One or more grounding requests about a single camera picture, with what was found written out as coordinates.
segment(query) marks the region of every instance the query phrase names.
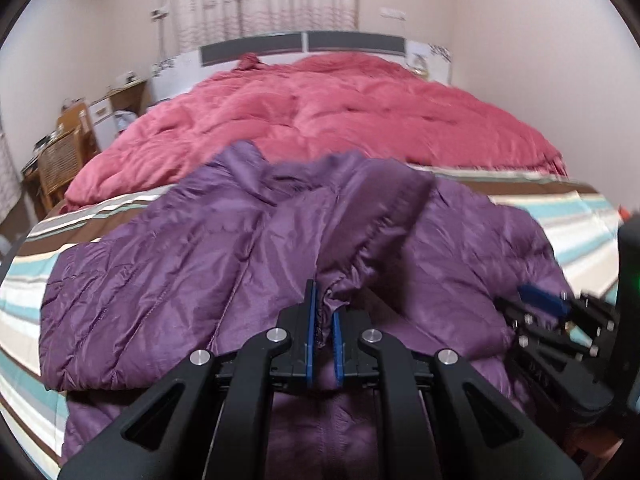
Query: power outlet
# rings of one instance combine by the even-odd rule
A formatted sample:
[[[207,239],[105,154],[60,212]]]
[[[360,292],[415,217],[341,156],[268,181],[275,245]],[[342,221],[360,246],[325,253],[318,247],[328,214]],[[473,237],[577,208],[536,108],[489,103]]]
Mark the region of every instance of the power outlet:
[[[160,7],[159,9],[154,9],[151,11],[151,21],[156,22],[158,20],[163,20],[169,15],[169,9],[166,7]]]
[[[406,12],[398,9],[390,9],[389,7],[380,7],[380,16],[383,18],[391,18],[392,20],[406,20]]]

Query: striped bedsheet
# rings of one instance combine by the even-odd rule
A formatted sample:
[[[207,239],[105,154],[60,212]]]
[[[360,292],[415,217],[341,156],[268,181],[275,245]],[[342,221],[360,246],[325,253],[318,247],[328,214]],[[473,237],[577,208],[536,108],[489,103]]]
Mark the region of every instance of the striped bedsheet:
[[[533,172],[416,169],[463,182],[495,203],[526,209],[545,229],[574,292],[615,299],[620,216],[590,186]],[[169,188],[119,196],[40,222],[0,285],[0,413],[46,478],[60,471],[68,417],[65,395],[40,383],[40,303],[49,274],[66,248],[99,240]]]

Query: white drawer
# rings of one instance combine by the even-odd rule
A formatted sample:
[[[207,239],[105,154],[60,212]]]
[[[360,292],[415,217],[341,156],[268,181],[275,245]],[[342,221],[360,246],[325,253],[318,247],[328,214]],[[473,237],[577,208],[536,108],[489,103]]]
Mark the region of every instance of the white drawer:
[[[116,119],[113,116],[107,116],[107,118],[99,123],[94,124],[95,142],[98,144],[98,148],[103,152],[111,143],[116,140],[118,136],[118,125]]]
[[[99,123],[105,117],[113,115],[113,108],[109,99],[103,99],[96,104],[89,106],[89,116],[93,124]]]

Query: headboard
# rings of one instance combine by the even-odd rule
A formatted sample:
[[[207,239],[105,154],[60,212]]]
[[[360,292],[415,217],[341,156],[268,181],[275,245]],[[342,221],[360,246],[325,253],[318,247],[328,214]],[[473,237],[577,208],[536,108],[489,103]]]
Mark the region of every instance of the headboard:
[[[251,36],[201,46],[154,65],[151,87],[158,102],[188,92],[216,72],[233,69],[236,60],[247,52],[257,54],[264,63],[281,64],[337,50],[367,52],[405,67],[415,66],[415,59],[420,56],[428,67],[430,80],[443,84],[450,80],[451,57],[443,47],[386,34],[314,30]]]

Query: purple down jacket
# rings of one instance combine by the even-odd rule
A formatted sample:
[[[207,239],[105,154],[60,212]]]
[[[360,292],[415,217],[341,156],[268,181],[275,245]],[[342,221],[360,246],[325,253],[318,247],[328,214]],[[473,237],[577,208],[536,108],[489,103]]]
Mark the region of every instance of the purple down jacket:
[[[522,404],[501,361],[513,333],[492,298],[526,282],[569,290],[527,212],[392,160],[272,166],[240,142],[57,260],[40,363],[47,387],[69,391],[65,457],[194,349],[231,351],[273,326],[314,276],[316,390],[276,396],[268,478],[378,477],[372,399],[334,389],[325,344],[332,311],[356,291],[368,287],[377,327],[417,351],[456,349]]]

